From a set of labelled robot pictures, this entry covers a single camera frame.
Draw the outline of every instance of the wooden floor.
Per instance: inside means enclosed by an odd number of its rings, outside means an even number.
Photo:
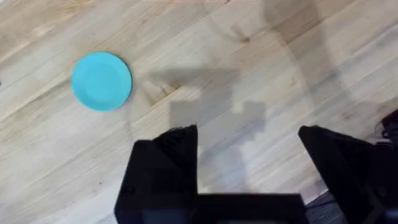
[[[297,131],[368,138],[398,108],[396,0],[0,0],[0,223],[115,223],[133,142],[200,132],[200,192],[326,187]],[[120,56],[134,93],[85,108],[72,69]]]

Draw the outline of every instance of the paper plate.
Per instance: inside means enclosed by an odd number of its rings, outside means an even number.
[[[131,73],[117,56],[92,53],[77,63],[72,74],[72,89],[87,107],[97,111],[113,110],[129,98]]]

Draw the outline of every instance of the wood plank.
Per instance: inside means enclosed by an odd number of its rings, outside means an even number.
[[[398,108],[395,0],[0,2],[0,222],[115,223],[132,144],[196,123],[200,192],[326,190],[297,130],[368,138]],[[99,113],[70,76],[94,51],[134,94]]]

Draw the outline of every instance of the blue plate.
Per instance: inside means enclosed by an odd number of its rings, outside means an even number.
[[[77,63],[72,89],[87,107],[109,111],[120,107],[131,93],[132,78],[127,65],[117,56],[96,52]]]

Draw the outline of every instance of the plate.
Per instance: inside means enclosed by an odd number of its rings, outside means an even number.
[[[72,89],[85,106],[96,111],[114,110],[129,98],[131,72],[117,56],[95,52],[76,64]]]

